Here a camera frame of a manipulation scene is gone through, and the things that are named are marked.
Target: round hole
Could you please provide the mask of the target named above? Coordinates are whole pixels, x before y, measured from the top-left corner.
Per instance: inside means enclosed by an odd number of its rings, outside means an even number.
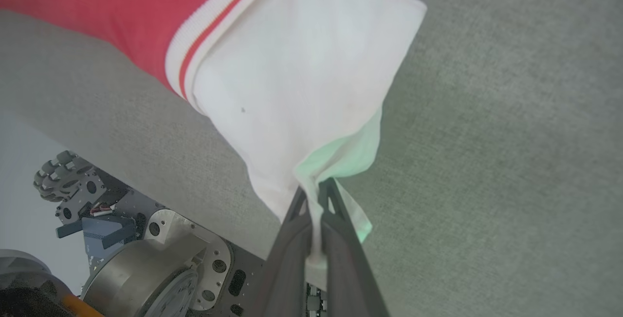
[[[85,173],[86,171],[89,171],[93,166],[89,165],[89,166],[84,166],[84,168],[81,168],[80,170],[76,171],[76,173],[78,173],[78,175],[82,175],[83,173]]]
[[[70,186],[73,186],[73,185],[74,185],[74,184],[76,184],[76,183],[78,183],[78,180],[77,180],[77,179],[72,180],[72,181],[69,181],[69,182],[67,182],[67,183],[63,184],[63,188],[69,188]]]
[[[203,293],[201,293],[201,297],[203,297],[203,299],[206,299],[207,301],[214,301],[214,299],[216,298],[214,296],[214,293],[209,290],[204,290]]]
[[[87,182],[87,190],[91,194],[95,194],[95,192],[97,191],[97,186],[95,186],[95,183],[93,183],[92,180]]]
[[[212,270],[216,273],[223,273],[227,270],[227,264],[225,264],[223,260],[214,260],[214,262],[212,262]]]
[[[158,224],[156,222],[151,222],[149,224],[149,232],[154,237],[157,237],[160,234],[160,226],[158,226]]]

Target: gray fabric table surface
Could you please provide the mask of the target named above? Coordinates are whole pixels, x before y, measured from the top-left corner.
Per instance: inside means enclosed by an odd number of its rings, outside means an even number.
[[[623,0],[423,1],[376,163],[343,180],[392,314],[623,315]],[[266,257],[279,224],[240,158],[110,45],[2,12],[0,82],[3,109]]]

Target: garment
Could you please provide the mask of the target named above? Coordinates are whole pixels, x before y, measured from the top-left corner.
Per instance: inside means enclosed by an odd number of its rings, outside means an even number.
[[[381,104],[425,13],[418,0],[0,0],[107,40],[207,115],[281,220],[318,183],[367,169]],[[371,224],[343,190],[363,240]]]

